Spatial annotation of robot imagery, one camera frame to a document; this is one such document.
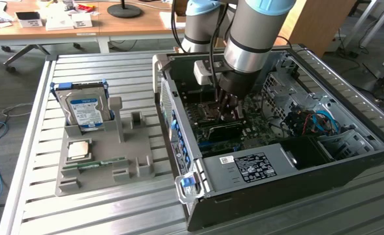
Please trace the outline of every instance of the gray carpet floor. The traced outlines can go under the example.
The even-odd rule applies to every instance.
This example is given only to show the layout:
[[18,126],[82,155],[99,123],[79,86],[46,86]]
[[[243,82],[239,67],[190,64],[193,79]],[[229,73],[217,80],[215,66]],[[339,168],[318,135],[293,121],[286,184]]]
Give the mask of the gray carpet floor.
[[[342,27],[342,33],[347,34],[359,19],[359,14],[350,17]],[[358,40],[362,37],[363,32],[358,34],[347,51],[357,47]],[[123,44],[115,43],[115,46],[121,48],[121,51],[131,49],[135,41],[126,41]],[[173,39],[161,40],[141,40],[137,42],[133,51],[171,49],[177,45]],[[53,54],[79,54],[79,53],[99,53],[98,43],[82,43],[82,50],[73,47],[73,44],[50,45],[46,46],[47,50]],[[19,51],[23,47],[11,47],[14,51]],[[374,67],[374,69],[382,69],[382,63],[384,61],[384,28],[378,32],[373,42],[369,45],[370,54],[361,54],[357,58],[359,63],[366,63]],[[35,92],[38,88],[39,78],[42,75],[45,54],[39,50],[31,51],[22,59],[19,59],[12,65],[16,67],[18,72],[10,74],[4,70],[3,62],[8,59],[12,53],[7,53],[0,49],[0,107],[10,107],[19,103],[33,102]],[[355,62],[343,59],[337,54],[327,54],[323,57],[325,61],[338,71],[357,66]],[[365,81],[374,80],[374,76],[366,72],[365,67],[351,70],[345,73],[347,78],[354,84],[362,84]],[[16,110],[18,113],[27,112],[30,107],[23,107]],[[10,130],[4,138],[0,140],[0,172],[7,185],[11,184],[15,165],[20,153],[22,141],[25,138],[26,128],[29,125],[29,116],[14,117],[10,120]],[[6,203],[8,195],[8,188],[4,189],[0,197],[0,218],[3,213],[2,205]]]

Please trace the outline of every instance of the metal slotted table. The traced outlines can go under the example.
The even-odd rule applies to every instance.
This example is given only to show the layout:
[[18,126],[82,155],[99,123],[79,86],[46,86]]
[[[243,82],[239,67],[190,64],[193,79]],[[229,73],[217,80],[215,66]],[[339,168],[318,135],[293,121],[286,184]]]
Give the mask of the metal slotted table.
[[[345,187],[189,233],[155,108],[153,56],[171,51],[65,55],[47,61],[0,223],[3,234],[384,234],[384,163]],[[307,51],[302,57],[384,131],[384,114]],[[147,117],[157,177],[57,197],[65,115],[51,82],[107,79],[122,116]],[[314,91],[319,84],[302,77]]]

